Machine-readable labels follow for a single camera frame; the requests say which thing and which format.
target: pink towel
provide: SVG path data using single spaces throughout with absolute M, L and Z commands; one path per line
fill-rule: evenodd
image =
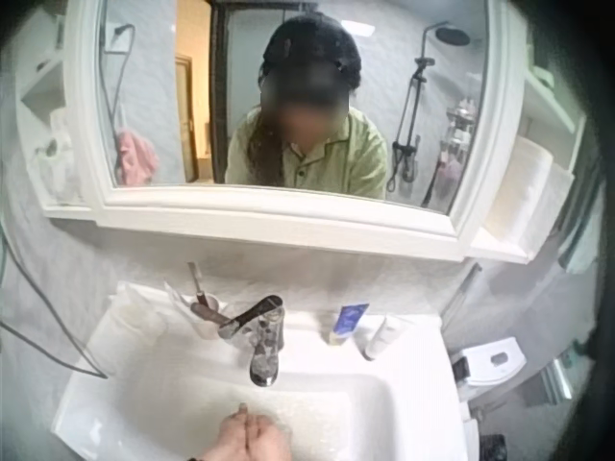
M 158 156 L 147 139 L 123 129 L 119 135 L 121 181 L 124 185 L 149 184 L 158 169 Z

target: green shirt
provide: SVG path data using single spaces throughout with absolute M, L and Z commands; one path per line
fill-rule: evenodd
M 226 184 L 256 183 L 247 152 L 259 112 L 252 110 L 234 133 Z M 376 126 L 362 112 L 350 108 L 340 130 L 306 156 L 290 146 L 284 149 L 284 186 L 383 200 L 386 158 L 386 142 Z

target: white bottle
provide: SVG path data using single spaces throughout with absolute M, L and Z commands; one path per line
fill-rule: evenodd
M 398 339 L 406 331 L 409 322 L 398 317 L 384 317 L 384 321 L 376 334 L 365 348 L 364 355 L 367 360 L 374 360 L 389 344 Z

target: dark hair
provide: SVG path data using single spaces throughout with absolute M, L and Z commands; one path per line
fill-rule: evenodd
M 299 83 L 294 78 L 297 69 L 313 65 L 334 69 L 329 85 L 322 96 L 322 87 L 314 91 L 315 83 L 309 77 Z M 269 77 L 276 94 L 276 103 L 301 100 L 318 107 L 331 107 L 345 100 L 360 85 L 361 58 L 353 37 L 335 19 L 320 12 L 310 12 L 285 21 L 271 36 L 263 54 L 258 84 L 263 89 Z M 278 73 L 282 78 L 275 79 Z M 292 87 L 282 88 L 292 82 Z M 277 104 L 262 103 L 261 111 L 248 142 L 248 161 L 258 185 L 283 185 L 283 139 L 276 118 Z

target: shower head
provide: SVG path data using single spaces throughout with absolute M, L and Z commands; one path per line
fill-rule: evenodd
M 470 44 L 470 37 L 461 29 L 447 24 L 435 31 L 435 36 L 438 40 L 447 45 L 466 46 Z

